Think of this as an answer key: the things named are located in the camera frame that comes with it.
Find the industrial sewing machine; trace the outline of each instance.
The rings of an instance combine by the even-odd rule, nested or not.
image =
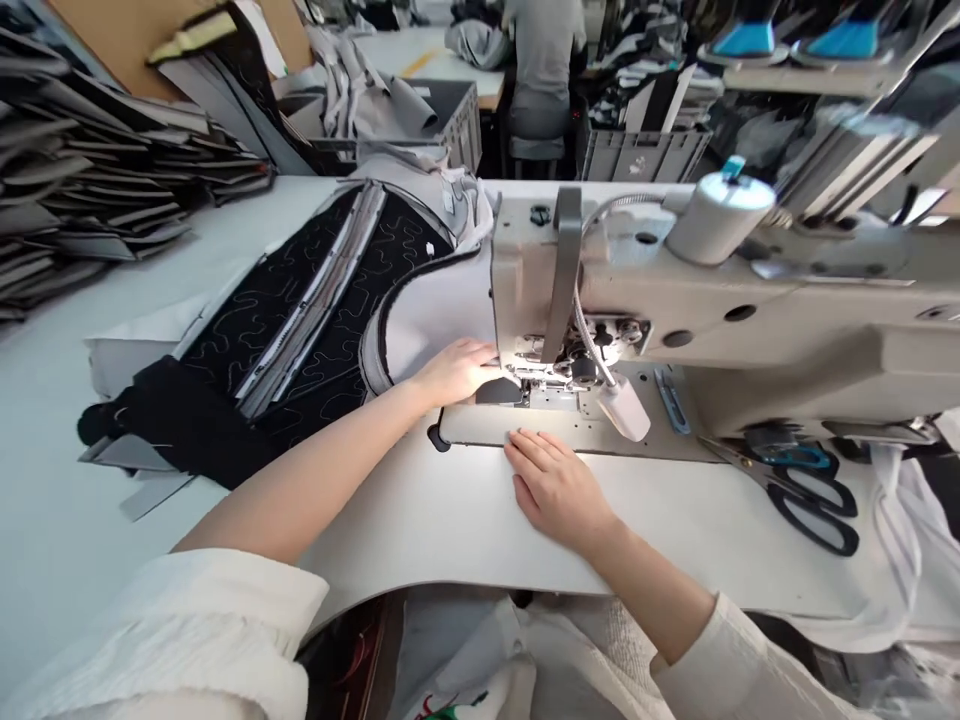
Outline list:
[[[493,306],[500,361],[522,396],[445,409],[440,438],[496,445],[524,425],[577,450],[689,460],[712,459],[698,434],[774,446],[935,440],[926,419],[960,405],[955,237],[866,221],[784,228],[774,213],[746,252],[703,267],[666,246],[663,206],[684,204],[626,197],[585,216],[576,186],[555,208],[505,199]],[[650,416],[639,442],[602,411],[606,367]]]

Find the person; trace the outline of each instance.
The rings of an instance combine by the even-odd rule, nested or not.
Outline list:
[[[293,657],[329,588],[294,563],[421,416],[502,375],[489,365],[495,356],[492,345],[459,340],[410,380],[260,470],[169,555],[147,563],[86,636],[15,693],[0,716],[303,718],[307,677]],[[472,691],[455,687],[452,698],[464,692],[460,704],[432,716],[866,717],[769,643],[730,600],[707,592],[619,520],[588,467],[560,440],[519,430],[504,452],[515,474],[491,482],[512,482],[533,527],[593,566],[622,601],[613,606],[614,626],[635,632],[614,633],[619,646],[601,654],[588,638],[589,623],[578,627],[549,603],[529,612],[501,603],[495,626],[516,632],[515,644],[504,647],[513,653],[526,645],[528,652],[505,657],[506,669],[481,683],[482,691],[475,683]],[[440,622],[436,606],[424,617],[427,625]],[[637,640],[624,644],[624,637]],[[464,664],[467,646],[491,639],[502,649],[496,632],[474,633],[440,674],[447,686],[457,668],[460,675],[474,672]],[[647,680],[634,682],[630,666],[650,642],[659,655],[644,668]],[[565,654],[572,658],[565,669],[577,672],[557,674]],[[584,701],[577,678],[599,688],[599,696]],[[430,716],[420,710],[418,702],[397,717]]]
[[[524,140],[563,137],[570,124],[570,56],[587,43],[582,0],[507,0],[515,28],[517,85],[507,126]]]

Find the work table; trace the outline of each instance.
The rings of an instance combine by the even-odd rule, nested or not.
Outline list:
[[[511,197],[555,196],[557,183],[487,183]],[[119,470],[78,463],[81,412],[97,400],[83,339],[217,290],[288,238],[336,187],[280,177],[266,195],[197,213],[195,237],[124,265],[42,308],[0,342],[4,501],[0,503],[0,699],[76,638],[145,561],[167,552],[226,491],[200,478],[136,523],[137,490]],[[587,200],[649,186],[584,184]],[[398,443],[301,565],[326,578],[318,622],[364,598],[425,582],[605,593],[579,558],[536,533],[516,506],[495,447],[437,452],[435,414]],[[587,456],[611,504],[678,566],[747,608],[851,617],[870,592],[875,554],[833,557],[776,513],[732,467]],[[865,492],[866,486],[858,492]],[[960,608],[921,602],[926,624],[960,629]]]

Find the sewing machine light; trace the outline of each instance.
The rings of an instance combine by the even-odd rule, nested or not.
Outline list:
[[[615,386],[597,390],[597,402],[617,431],[628,440],[640,442],[650,430],[650,416],[643,409],[633,385],[620,373],[613,373]]]

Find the chair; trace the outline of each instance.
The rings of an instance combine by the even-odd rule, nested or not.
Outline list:
[[[517,180],[523,179],[524,162],[535,163],[535,170],[543,167],[544,163],[548,163],[546,179],[556,180],[557,160],[563,159],[565,152],[566,146],[562,137],[553,140],[525,140],[510,136],[510,157],[514,159],[514,174]]]

